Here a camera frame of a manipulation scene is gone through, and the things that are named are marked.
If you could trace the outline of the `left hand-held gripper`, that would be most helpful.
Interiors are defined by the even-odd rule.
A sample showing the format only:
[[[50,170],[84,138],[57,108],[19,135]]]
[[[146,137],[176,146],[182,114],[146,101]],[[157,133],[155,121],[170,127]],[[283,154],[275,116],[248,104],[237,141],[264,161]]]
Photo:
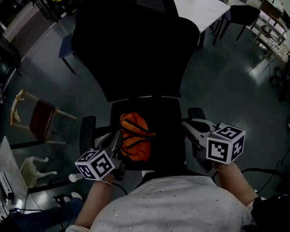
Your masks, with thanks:
[[[101,181],[112,173],[116,181],[122,181],[126,167],[121,155],[121,145],[121,130],[109,133],[95,148],[86,150],[75,165],[87,180]]]

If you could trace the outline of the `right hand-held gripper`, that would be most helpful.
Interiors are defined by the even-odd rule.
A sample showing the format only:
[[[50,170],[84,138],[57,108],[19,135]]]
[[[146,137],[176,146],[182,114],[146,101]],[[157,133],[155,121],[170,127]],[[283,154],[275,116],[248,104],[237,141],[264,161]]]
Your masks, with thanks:
[[[194,140],[194,157],[206,172],[211,171],[216,163],[232,163],[244,151],[245,130],[196,118],[192,120],[193,127],[185,121],[182,124],[187,136]]]

